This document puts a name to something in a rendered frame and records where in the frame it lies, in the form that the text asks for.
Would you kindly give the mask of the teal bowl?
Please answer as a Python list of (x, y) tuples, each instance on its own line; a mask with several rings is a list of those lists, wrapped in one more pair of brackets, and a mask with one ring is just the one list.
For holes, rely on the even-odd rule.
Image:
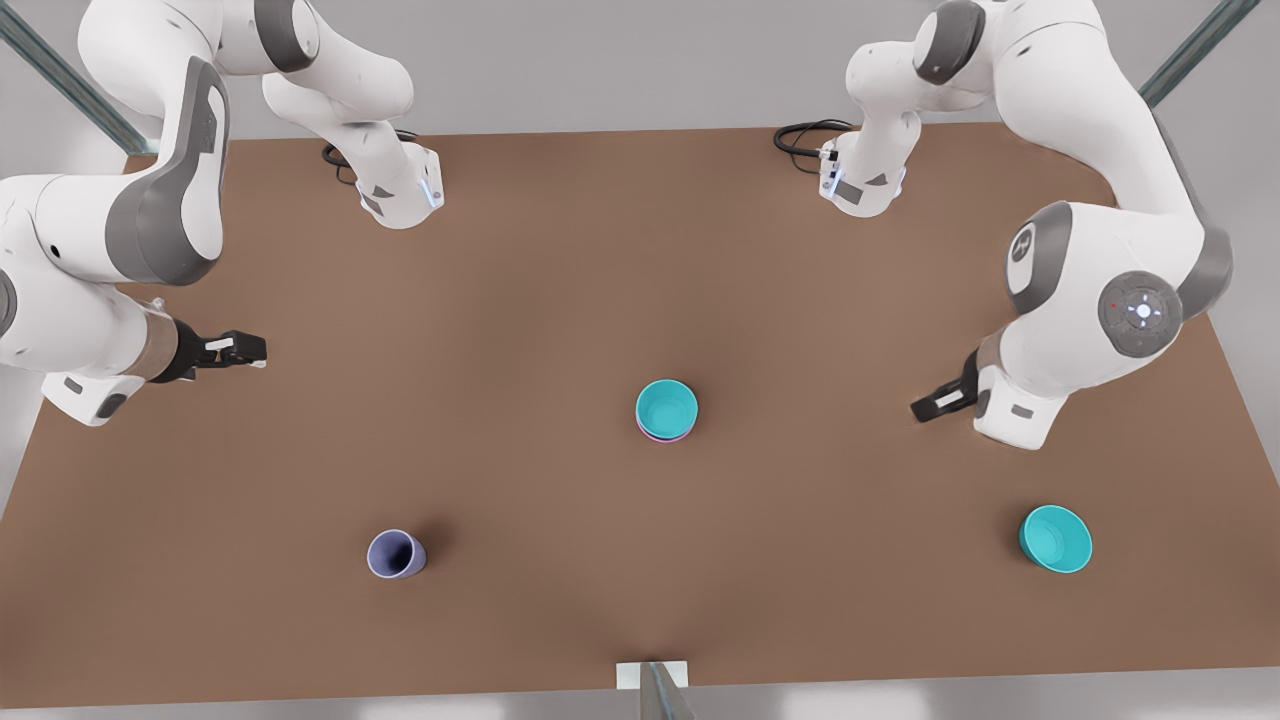
[(652, 433), (671, 437), (694, 428), (698, 411), (698, 398), (690, 387), (676, 379), (659, 379), (639, 393), (635, 419)]
[(1080, 571), (1093, 553), (1087, 524), (1059, 505), (1042, 505), (1028, 512), (1019, 527), (1018, 541), (1032, 562), (1060, 574)]

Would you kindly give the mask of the silver post foot plate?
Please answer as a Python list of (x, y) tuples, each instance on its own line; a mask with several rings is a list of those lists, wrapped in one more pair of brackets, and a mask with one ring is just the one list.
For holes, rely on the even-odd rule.
[(637, 691), (641, 687), (643, 670), (649, 665), (664, 667), (676, 687), (681, 689), (690, 687), (689, 664), (680, 660), (616, 664), (616, 688), (621, 691)]

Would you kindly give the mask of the silver frame post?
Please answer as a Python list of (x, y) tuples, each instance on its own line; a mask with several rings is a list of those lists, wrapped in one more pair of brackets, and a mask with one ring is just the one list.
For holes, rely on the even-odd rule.
[(639, 720), (696, 720), (664, 664), (640, 664), (639, 692)]
[(0, 40), (128, 156), (150, 156), (145, 138), (65, 58), (6, 1), (0, 0)]
[(1219, 0), (1180, 42), (1139, 94), (1155, 110), (1263, 0)]

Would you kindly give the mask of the purple cup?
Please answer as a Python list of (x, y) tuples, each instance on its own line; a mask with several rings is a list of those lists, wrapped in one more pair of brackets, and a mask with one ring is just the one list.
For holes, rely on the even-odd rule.
[(399, 579), (421, 571), (428, 564), (428, 552), (408, 532), (387, 529), (370, 542), (366, 564), (375, 577)]

